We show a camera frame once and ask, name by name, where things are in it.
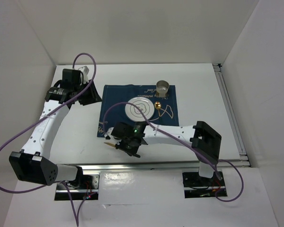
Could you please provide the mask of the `gold knife green handle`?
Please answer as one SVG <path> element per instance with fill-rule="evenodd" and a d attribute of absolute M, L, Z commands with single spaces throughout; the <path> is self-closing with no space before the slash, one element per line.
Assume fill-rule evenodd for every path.
<path fill-rule="evenodd" d="M 109 142 L 104 142 L 104 144 L 107 144 L 107 145 L 115 148 L 115 144 L 112 144 L 112 143 L 109 143 Z"/>

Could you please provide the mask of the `white round plate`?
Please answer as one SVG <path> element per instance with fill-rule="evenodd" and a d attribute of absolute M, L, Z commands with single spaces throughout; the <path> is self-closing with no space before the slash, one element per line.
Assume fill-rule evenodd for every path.
<path fill-rule="evenodd" d="M 145 97 L 134 97 L 128 101 L 133 104 L 125 105 L 125 114 L 133 122 L 142 122 L 144 121 L 144 116 L 149 120 L 153 117 L 155 113 L 154 104 L 152 101 Z"/>

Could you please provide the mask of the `gold spoon green handle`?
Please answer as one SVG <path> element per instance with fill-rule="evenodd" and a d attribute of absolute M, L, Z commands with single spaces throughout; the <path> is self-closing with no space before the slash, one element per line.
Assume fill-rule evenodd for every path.
<path fill-rule="evenodd" d="M 160 109 L 161 109 L 161 103 L 160 102 L 155 102 L 154 103 L 154 107 L 155 107 L 155 109 L 158 111 L 158 116 L 159 116 L 159 118 L 161 117 L 161 114 L 160 114 Z"/>

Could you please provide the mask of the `dark blue cloth placemat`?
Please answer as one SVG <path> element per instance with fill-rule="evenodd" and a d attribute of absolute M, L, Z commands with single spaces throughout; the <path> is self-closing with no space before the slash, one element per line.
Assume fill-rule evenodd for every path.
<path fill-rule="evenodd" d="M 130 107 L 132 112 L 137 114 L 140 114 L 140 112 L 131 105 L 119 105 L 113 108 L 107 117 L 104 115 L 111 106 L 120 102 L 129 102 L 136 97 L 149 99 L 151 105 L 154 105 L 155 102 L 160 102 L 161 109 L 154 109 L 152 116 L 147 114 L 149 107 L 143 107 L 143 103 L 135 104 L 143 111 L 150 122 L 168 126 L 179 126 L 176 87 L 174 85 L 169 86 L 165 97 L 158 97 L 155 85 L 105 85 L 97 137 L 104 137 L 104 130 L 114 127 L 117 122 L 134 125 L 134 120 L 132 120 L 131 116 L 127 116 L 125 109 Z"/>

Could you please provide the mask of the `metal cup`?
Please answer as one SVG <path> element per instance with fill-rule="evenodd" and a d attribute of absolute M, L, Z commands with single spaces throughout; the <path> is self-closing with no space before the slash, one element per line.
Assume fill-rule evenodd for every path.
<path fill-rule="evenodd" d="M 156 83 L 156 92 L 158 97 L 165 97 L 169 90 L 169 83 L 164 80 L 160 80 Z"/>

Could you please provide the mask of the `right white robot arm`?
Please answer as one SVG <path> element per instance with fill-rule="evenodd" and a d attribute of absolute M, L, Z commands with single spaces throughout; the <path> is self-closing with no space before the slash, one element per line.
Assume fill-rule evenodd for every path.
<path fill-rule="evenodd" d="M 139 158 L 142 145 L 175 145 L 192 151 L 200 162 L 197 180 L 201 185 L 213 181 L 217 171 L 222 137 L 206 122 L 197 121 L 193 126 L 166 126 L 137 122 L 134 126 L 118 122 L 106 132 L 106 138 L 116 141 L 114 147 L 131 157 Z"/>

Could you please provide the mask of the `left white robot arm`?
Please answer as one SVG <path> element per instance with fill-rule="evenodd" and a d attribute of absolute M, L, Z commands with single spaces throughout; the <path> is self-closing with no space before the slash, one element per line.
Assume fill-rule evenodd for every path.
<path fill-rule="evenodd" d="M 88 79 L 89 69 L 63 69 L 62 79 L 49 88 L 45 96 L 39 123 L 19 152 L 12 152 L 9 162 L 21 181 L 52 185 L 67 181 L 74 189 L 85 180 L 79 166 L 55 164 L 49 160 L 53 141 L 59 127 L 75 102 L 89 105 L 101 102 L 94 82 Z"/>

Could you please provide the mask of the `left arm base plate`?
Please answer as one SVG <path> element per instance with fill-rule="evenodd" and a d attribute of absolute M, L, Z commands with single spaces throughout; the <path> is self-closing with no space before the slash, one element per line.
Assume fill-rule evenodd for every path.
<path fill-rule="evenodd" d="M 88 201 L 98 200 L 98 189 L 99 189 L 99 173 L 88 174 L 84 177 L 84 180 L 79 186 L 73 187 L 70 183 L 66 183 L 71 198 L 74 201 L 82 201 L 87 199 Z M 69 195 L 66 187 L 62 183 L 58 183 L 55 190 L 55 201 L 69 201 Z"/>

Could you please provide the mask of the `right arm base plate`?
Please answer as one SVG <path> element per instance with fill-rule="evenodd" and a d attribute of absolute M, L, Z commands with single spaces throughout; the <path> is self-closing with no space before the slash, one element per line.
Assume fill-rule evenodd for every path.
<path fill-rule="evenodd" d="M 201 177 L 198 172 L 183 172 L 184 196 L 189 198 L 227 197 L 224 180 L 219 180 L 215 174 L 212 178 Z"/>

